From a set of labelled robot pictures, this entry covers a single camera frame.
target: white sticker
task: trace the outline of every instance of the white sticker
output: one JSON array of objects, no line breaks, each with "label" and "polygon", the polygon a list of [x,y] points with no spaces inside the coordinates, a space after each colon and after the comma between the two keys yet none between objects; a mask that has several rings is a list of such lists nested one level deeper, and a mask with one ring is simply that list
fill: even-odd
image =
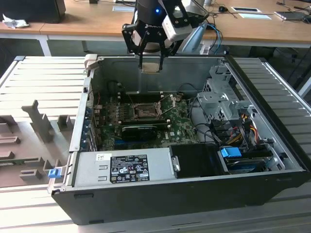
[{"label": "white sticker", "polygon": [[0,166],[12,166],[14,165],[13,163],[0,163]]},{"label": "white sticker", "polygon": [[101,161],[101,160],[110,160],[112,154],[96,154],[96,161]]},{"label": "white sticker", "polygon": [[147,176],[149,176],[148,173],[143,173],[143,174],[138,174],[138,175],[139,175],[139,177],[147,177]]}]

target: yellow wire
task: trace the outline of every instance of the yellow wire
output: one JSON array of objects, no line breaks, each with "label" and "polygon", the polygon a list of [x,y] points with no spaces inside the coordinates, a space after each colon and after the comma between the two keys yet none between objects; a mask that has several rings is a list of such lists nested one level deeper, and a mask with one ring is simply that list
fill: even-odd
[{"label": "yellow wire", "polygon": [[242,137],[242,134],[239,134],[237,137],[233,138],[228,144],[234,143]]}]

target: warning label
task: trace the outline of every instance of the warning label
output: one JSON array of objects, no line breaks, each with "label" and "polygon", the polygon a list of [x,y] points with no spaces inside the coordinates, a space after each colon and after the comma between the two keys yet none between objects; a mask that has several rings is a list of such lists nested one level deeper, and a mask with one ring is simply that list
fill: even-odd
[{"label": "warning label", "polygon": [[110,182],[124,183],[149,180],[147,155],[111,157]]}]

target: computer case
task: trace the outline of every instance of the computer case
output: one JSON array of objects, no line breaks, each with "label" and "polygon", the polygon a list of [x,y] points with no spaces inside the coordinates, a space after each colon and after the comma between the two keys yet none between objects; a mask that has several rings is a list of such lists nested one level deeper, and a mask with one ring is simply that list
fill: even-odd
[{"label": "computer case", "polygon": [[26,22],[59,23],[65,15],[64,0],[0,0],[0,15]]}]

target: desk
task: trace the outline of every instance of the desk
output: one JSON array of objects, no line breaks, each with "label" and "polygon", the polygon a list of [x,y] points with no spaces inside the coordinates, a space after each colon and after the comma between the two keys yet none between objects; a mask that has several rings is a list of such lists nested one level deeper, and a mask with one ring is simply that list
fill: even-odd
[{"label": "desk", "polygon": [[[276,0],[219,0],[230,12],[232,6],[258,8],[262,14],[273,14],[274,11],[287,11],[284,6],[276,5]],[[307,7],[310,4],[298,1],[286,1],[292,10],[294,6]],[[219,6],[213,5],[208,11],[217,12]],[[215,18],[217,28],[223,33],[224,45],[297,47],[308,48],[311,45],[311,25],[303,22],[282,21],[276,15],[268,15],[269,19],[242,18],[235,14],[221,14]],[[215,39],[210,33],[205,33],[204,44],[211,44]]]},{"label": "desk", "polygon": [[[231,6],[255,7],[263,13],[286,11],[287,8],[276,5],[276,0],[218,0],[232,12]],[[306,7],[307,3],[287,1],[288,6]],[[121,27],[130,23],[133,13],[113,12],[113,4],[99,2],[90,5],[88,1],[75,2],[65,0],[66,15],[62,23],[31,23],[29,28],[11,30],[0,27],[2,38],[25,38],[39,40],[44,55],[51,52],[47,40],[82,40],[82,41],[123,41]],[[218,5],[208,8],[218,11]],[[308,48],[311,45],[311,25],[303,22],[282,22],[278,16],[272,20],[245,19],[239,15],[218,14],[217,28],[223,33],[223,45],[268,46]],[[207,31],[203,43],[207,46],[215,39],[215,32]]]}]

